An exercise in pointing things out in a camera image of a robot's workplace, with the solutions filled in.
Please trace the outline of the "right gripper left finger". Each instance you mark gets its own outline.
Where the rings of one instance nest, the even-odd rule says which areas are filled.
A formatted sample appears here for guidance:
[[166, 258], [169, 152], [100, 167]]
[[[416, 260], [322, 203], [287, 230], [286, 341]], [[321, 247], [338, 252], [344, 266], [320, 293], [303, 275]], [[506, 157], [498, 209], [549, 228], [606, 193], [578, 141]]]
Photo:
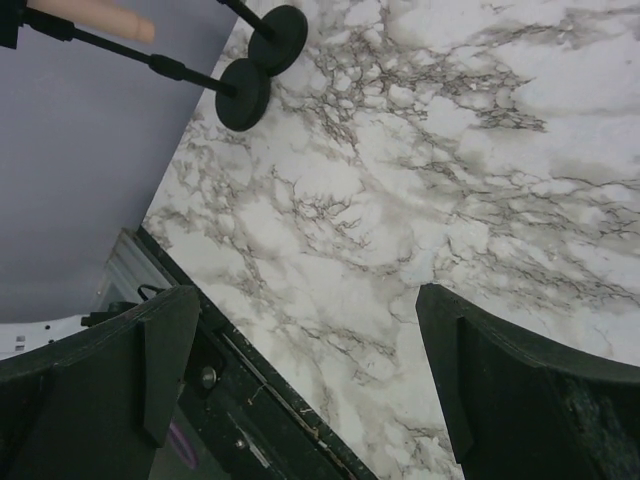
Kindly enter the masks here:
[[1, 363], [4, 479], [145, 479], [200, 313], [192, 287]]

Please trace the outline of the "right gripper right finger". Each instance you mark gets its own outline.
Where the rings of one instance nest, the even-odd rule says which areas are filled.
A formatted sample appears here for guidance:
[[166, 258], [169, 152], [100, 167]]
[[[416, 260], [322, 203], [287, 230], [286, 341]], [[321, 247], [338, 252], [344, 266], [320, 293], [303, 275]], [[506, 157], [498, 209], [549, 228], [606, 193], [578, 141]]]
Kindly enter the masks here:
[[420, 331], [467, 479], [636, 479], [639, 369], [512, 324], [437, 284]]

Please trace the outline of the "black clip mic stand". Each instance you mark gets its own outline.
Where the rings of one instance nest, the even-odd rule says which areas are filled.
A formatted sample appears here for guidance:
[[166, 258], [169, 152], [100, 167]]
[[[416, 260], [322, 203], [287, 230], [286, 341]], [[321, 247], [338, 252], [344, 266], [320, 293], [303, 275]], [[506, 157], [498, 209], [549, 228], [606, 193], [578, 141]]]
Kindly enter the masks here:
[[29, 8], [25, 1], [3, 1], [1, 45], [16, 49], [19, 29], [25, 25], [56, 40], [82, 41], [142, 63], [166, 78], [185, 81], [214, 91], [218, 118], [232, 131], [243, 132], [250, 129], [263, 117], [267, 109], [270, 99], [270, 77], [248, 58], [230, 63], [222, 77], [216, 80], [170, 57], [159, 54], [147, 55], [83, 31], [69, 20]]

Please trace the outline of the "beige microphone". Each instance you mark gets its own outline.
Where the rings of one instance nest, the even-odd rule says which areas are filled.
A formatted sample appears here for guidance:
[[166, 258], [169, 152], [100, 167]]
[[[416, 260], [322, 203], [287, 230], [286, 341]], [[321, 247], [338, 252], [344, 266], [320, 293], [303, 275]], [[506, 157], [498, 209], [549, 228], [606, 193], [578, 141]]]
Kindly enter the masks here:
[[33, 0], [27, 6], [123, 39], [151, 44], [155, 38], [151, 20], [111, 1]]

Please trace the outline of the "black shock-mount mic stand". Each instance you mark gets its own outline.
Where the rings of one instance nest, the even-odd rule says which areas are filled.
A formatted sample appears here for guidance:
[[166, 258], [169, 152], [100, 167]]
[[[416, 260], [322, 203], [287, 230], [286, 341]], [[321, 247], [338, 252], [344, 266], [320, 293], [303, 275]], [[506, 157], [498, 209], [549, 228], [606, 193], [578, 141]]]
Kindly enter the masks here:
[[260, 18], [242, 1], [220, 0], [219, 3], [229, 7], [253, 28], [248, 58], [269, 77], [286, 71], [301, 54], [308, 37], [308, 21], [297, 7], [281, 5]]

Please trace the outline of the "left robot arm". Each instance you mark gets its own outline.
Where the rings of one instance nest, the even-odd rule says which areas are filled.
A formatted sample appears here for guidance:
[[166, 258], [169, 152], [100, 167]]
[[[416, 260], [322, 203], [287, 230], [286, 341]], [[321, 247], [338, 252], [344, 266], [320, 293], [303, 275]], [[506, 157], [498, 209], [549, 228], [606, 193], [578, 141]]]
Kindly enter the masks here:
[[29, 323], [2, 323], [0, 359], [5, 360], [43, 347], [86, 329], [82, 315]]

